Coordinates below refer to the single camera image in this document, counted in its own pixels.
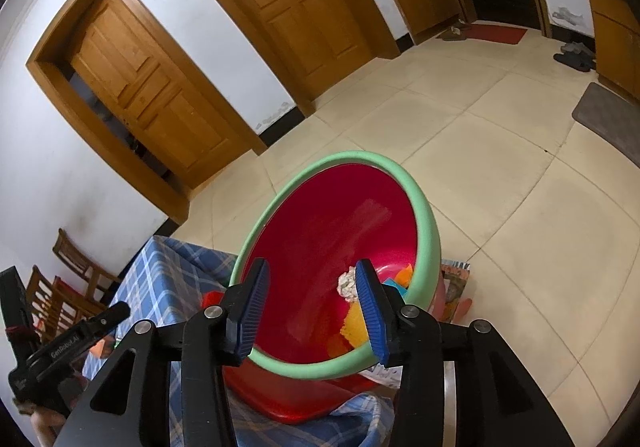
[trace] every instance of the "yellow sponge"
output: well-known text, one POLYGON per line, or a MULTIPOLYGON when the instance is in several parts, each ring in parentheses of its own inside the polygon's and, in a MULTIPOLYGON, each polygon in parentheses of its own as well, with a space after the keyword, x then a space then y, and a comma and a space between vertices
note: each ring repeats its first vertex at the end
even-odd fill
POLYGON ((359 302, 352 302, 349 312, 344 318, 344 324, 340 329, 340 334, 349 341, 354 348, 363 345, 369 340, 367 325, 364 323, 364 316, 359 302))
POLYGON ((409 288, 409 283, 411 283, 411 278, 413 276, 414 268, 411 265, 407 265, 396 274, 394 281, 396 281, 396 283, 398 283, 403 288, 409 288))

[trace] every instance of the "pink object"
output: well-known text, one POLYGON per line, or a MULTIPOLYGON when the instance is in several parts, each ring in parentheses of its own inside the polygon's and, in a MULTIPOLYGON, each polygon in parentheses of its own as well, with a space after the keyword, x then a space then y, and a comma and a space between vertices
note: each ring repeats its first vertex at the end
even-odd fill
MULTIPOLYGON (((368 258, 384 281, 415 265, 416 250, 412 206, 391 176, 356 163, 317 173, 278 207, 246 262, 248 268, 264 257, 271 267, 255 345, 289 363, 329 360, 327 340, 348 310, 336 291, 338 276, 368 258)), ((436 316, 444 285, 440 292, 436 316)))

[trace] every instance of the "plaid tablecloth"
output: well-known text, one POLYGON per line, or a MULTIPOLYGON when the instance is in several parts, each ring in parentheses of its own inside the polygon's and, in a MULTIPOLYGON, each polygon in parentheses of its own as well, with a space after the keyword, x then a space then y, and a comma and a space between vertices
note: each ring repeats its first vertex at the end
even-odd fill
MULTIPOLYGON (((202 295, 228 286, 236 256, 204 249, 170 237, 154 236, 138 254, 118 288, 113 303, 125 301, 131 316, 116 329, 123 338, 140 319, 157 326, 185 321, 198 312, 202 295)), ((91 355, 82 373, 92 379, 105 361, 91 355)), ((322 446, 374 447, 391 429, 394 414, 386 398, 363 393, 329 416, 297 426, 284 425, 256 413, 228 390, 231 416, 241 447, 322 446)), ((170 384, 172 447, 183 446, 180 363, 172 363, 170 384)))

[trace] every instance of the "metal screw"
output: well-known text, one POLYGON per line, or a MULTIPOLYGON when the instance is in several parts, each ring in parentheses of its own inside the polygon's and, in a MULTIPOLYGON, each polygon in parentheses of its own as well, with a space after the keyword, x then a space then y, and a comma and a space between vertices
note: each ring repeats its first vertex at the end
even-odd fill
POLYGON ((151 329, 151 322, 149 321, 140 321, 133 328, 137 334, 142 335, 148 332, 151 329))
POLYGON ((413 304, 406 304, 405 306, 402 306, 400 313, 408 319, 415 319, 420 315, 420 308, 413 304))
POLYGON ((220 306, 209 306, 204 310, 204 316, 207 319, 215 319, 222 315, 222 308, 220 306))
POLYGON ((474 322, 474 328, 479 333, 488 333, 492 329, 491 323, 489 323, 488 321, 484 321, 482 319, 479 319, 476 322, 474 322))

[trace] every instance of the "table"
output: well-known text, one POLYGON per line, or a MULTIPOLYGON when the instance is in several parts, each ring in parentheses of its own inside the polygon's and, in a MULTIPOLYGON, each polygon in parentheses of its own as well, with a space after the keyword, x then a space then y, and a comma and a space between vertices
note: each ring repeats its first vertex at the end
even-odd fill
MULTIPOLYGON (((236 256, 204 249, 171 237, 151 237, 127 272, 112 303, 127 302, 131 316, 116 329, 122 338, 140 319, 157 326, 186 321, 200 309, 202 295, 224 291, 236 256)), ((91 355, 82 373, 92 379, 104 360, 91 355)), ((329 416, 291 426, 256 413, 227 389, 231 416, 241 447, 323 446, 375 447, 390 431, 394 412, 390 400, 377 395, 357 395, 329 416)), ((182 447, 180 363, 172 363, 170 382, 170 439, 182 447)))

